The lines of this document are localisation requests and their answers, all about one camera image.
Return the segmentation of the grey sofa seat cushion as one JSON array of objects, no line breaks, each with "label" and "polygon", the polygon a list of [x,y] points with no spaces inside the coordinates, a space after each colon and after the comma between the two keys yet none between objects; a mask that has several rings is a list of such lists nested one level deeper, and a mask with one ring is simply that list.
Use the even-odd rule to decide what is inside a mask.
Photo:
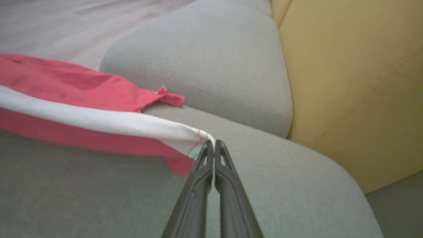
[{"label": "grey sofa seat cushion", "polygon": [[100,71],[161,86],[185,104],[287,137],[289,80],[274,18],[223,1],[196,0],[114,43]]},{"label": "grey sofa seat cushion", "polygon": [[273,18],[270,0],[213,0],[223,1],[237,6],[245,7],[249,10],[254,10],[270,18]]}]

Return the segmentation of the red shorts white band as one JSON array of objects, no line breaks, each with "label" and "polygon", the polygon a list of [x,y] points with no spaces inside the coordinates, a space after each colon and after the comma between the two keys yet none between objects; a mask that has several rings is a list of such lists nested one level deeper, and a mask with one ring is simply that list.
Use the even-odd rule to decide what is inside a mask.
[{"label": "red shorts white band", "polygon": [[156,103],[181,107],[185,97],[162,86],[142,89],[125,78],[62,61],[0,54],[0,131],[121,155],[164,158],[189,175],[206,131],[144,114]]}]

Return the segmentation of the yellow sofa back cushion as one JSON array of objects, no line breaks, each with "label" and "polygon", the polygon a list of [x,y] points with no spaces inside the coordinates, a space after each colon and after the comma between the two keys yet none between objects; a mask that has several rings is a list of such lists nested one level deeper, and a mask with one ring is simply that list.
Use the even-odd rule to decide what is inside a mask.
[{"label": "yellow sofa back cushion", "polygon": [[271,8],[273,13],[273,18],[276,22],[278,28],[281,27],[281,24],[284,21],[284,18],[292,4],[293,0],[271,0]]},{"label": "yellow sofa back cushion", "polygon": [[364,193],[423,170],[423,0],[290,0],[290,139]]}]

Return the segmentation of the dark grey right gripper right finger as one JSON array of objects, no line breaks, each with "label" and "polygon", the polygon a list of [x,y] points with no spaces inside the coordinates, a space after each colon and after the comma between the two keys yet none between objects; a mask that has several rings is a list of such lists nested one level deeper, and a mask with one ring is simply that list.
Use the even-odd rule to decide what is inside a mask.
[{"label": "dark grey right gripper right finger", "polygon": [[221,238],[264,238],[226,144],[214,150],[215,188],[220,194]]}]

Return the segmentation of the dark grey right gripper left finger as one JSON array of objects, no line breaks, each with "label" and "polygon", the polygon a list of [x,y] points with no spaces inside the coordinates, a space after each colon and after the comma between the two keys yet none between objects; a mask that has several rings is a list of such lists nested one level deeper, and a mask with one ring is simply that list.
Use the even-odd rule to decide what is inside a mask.
[{"label": "dark grey right gripper left finger", "polygon": [[213,144],[206,141],[180,193],[162,238],[205,238],[213,179]]}]

